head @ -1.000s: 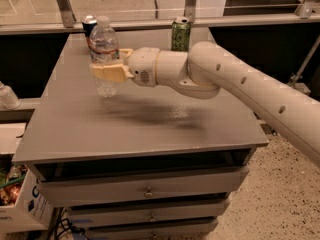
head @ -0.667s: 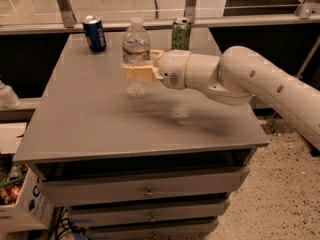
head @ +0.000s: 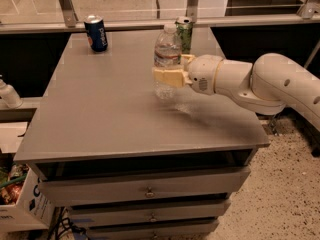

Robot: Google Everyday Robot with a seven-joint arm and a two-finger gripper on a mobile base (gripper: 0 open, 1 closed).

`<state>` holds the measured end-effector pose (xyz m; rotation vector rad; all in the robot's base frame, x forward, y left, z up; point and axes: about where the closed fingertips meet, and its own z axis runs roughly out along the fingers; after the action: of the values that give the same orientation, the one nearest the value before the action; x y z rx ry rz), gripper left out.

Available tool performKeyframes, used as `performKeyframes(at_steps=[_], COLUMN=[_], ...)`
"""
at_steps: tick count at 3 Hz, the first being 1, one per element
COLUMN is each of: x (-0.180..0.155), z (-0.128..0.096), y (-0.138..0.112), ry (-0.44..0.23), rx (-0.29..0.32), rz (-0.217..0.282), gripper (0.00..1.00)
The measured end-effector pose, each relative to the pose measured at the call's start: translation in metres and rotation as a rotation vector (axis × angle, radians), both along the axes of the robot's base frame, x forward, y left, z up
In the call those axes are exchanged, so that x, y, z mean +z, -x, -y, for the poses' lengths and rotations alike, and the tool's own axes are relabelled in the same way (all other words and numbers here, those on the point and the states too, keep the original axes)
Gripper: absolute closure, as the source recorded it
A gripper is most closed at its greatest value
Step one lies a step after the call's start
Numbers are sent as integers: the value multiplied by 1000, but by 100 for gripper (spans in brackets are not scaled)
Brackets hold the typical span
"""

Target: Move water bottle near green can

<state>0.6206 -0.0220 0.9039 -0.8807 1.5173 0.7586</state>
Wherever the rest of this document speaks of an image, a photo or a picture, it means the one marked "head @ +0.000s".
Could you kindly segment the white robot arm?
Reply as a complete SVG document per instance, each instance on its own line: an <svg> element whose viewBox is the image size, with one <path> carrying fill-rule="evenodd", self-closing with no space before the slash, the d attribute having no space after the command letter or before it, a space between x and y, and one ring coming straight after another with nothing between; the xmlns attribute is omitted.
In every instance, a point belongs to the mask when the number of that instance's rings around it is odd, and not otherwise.
<svg viewBox="0 0 320 240"><path fill-rule="evenodd" d="M219 94L263 115L291 107L320 130L320 79L286 56L268 53L255 62L216 55L184 55L179 65L154 67L156 81L200 94Z"/></svg>

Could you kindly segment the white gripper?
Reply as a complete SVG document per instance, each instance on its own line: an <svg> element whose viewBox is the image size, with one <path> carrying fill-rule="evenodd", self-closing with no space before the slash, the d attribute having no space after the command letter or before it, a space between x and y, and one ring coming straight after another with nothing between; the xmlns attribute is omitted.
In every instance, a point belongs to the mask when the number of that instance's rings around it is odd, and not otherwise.
<svg viewBox="0 0 320 240"><path fill-rule="evenodd" d="M156 81L175 88L185 85L197 93L212 95L214 93L214 78L223 58L215 55L196 57L192 54L182 54L181 63L188 64L188 73L183 69L152 69Z"/></svg>

